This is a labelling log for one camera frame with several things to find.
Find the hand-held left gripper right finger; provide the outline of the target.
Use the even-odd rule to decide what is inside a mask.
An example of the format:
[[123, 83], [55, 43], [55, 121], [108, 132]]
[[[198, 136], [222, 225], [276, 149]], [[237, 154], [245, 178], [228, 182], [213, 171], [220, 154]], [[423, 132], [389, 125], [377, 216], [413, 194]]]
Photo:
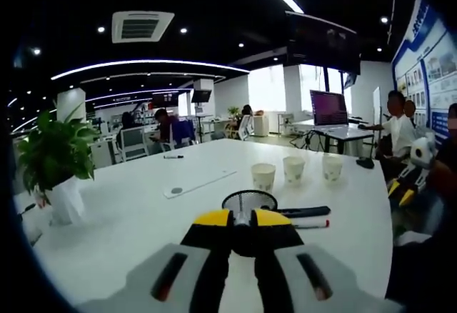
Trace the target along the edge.
[[251, 213], [254, 274], [265, 312], [402, 312], [359, 288], [356, 275], [316, 244], [304, 244], [291, 220]]

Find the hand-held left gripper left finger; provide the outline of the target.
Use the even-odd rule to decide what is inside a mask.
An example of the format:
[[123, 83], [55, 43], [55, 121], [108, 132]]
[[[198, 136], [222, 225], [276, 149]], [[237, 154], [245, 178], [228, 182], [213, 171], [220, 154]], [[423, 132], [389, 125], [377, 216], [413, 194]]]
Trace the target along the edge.
[[126, 276], [105, 299], [80, 304], [79, 312], [217, 312], [229, 272], [233, 213], [199, 216], [178, 244], [167, 244]]

